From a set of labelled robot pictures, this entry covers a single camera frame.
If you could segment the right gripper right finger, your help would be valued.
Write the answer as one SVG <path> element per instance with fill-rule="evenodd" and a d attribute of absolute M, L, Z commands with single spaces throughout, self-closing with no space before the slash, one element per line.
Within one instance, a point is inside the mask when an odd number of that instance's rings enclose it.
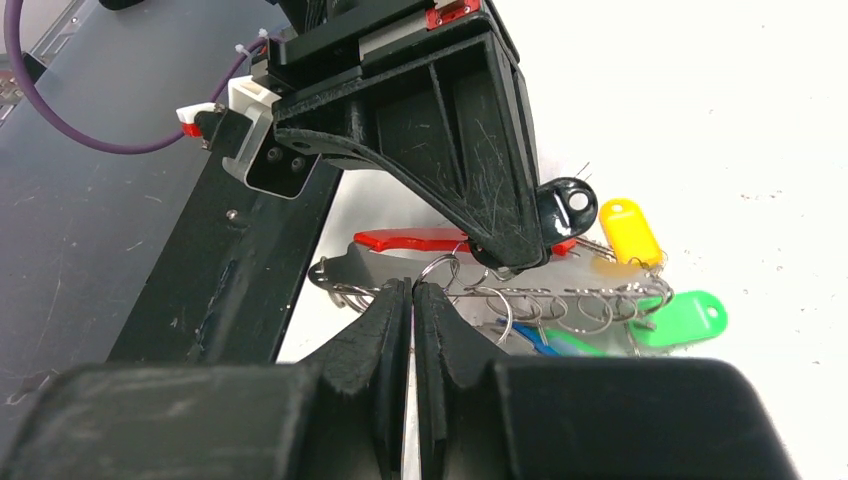
<path fill-rule="evenodd" d="M 747 379 L 708 359 L 510 355 L 412 294 L 425 479 L 793 479 Z"/>

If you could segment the green key tag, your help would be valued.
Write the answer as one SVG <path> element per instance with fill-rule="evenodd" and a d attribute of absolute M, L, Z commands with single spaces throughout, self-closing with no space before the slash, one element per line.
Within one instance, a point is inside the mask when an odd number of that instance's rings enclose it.
<path fill-rule="evenodd" d="M 729 316 L 723 303 L 709 292 L 681 292 L 641 322 L 631 321 L 631 334 L 640 346 L 669 349 L 716 338 Z"/>
<path fill-rule="evenodd" d="M 589 345 L 564 331 L 555 329 L 544 330 L 547 346 L 561 356 L 594 356 L 602 357 L 606 353 Z"/>

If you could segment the yellow key tag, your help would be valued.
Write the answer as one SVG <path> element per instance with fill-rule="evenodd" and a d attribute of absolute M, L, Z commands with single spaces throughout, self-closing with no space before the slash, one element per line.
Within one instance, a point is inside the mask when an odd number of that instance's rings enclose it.
<path fill-rule="evenodd" d="M 601 206 L 598 220 L 619 263 L 649 268 L 663 263 L 664 252 L 641 207 L 634 201 L 610 199 Z"/>

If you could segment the red-handled metal key holder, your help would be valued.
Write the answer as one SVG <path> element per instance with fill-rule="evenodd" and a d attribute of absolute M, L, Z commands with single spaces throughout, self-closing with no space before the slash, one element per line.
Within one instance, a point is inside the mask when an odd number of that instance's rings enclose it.
<path fill-rule="evenodd" d="M 317 261 L 308 278 L 347 300 L 373 297 L 390 279 L 437 284 L 452 300 L 484 298 L 501 315 L 553 321 L 582 335 L 629 321 L 651 329 L 650 315 L 674 297 L 654 268 L 620 263 L 612 249 L 584 237 L 556 247 L 546 265 L 513 273 L 478 263 L 462 234 L 449 229 L 367 231 L 343 255 Z"/>

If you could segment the black key head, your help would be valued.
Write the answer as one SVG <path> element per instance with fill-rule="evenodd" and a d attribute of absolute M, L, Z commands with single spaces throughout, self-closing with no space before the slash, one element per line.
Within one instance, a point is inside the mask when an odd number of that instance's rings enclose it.
<path fill-rule="evenodd" d="M 540 185 L 535 194 L 546 247 L 586 233 L 597 219 L 598 199 L 591 186 L 581 179 L 556 178 Z"/>

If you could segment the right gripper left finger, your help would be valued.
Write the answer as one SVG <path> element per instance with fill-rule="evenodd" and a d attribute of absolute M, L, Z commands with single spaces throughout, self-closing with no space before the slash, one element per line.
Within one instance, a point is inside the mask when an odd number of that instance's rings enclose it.
<path fill-rule="evenodd" d="M 293 364 L 102 364 L 44 392 L 5 479 L 390 479 L 411 284 Z"/>

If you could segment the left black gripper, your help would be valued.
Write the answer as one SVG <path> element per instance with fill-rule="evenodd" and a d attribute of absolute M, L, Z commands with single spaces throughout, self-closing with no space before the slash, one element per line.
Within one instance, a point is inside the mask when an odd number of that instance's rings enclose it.
<path fill-rule="evenodd" d="M 489 1 L 327 1 L 268 48 L 279 142 L 391 174 L 486 266 L 544 264 L 522 85 Z"/>

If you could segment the blue key tag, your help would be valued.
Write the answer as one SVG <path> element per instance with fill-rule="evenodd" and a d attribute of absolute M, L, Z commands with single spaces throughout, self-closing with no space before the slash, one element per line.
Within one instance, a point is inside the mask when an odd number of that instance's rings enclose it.
<path fill-rule="evenodd" d="M 536 354 L 546 357 L 560 357 L 560 353 L 556 349 L 543 342 L 535 328 L 514 324 L 512 331 L 517 333 L 522 339 L 526 340 Z"/>

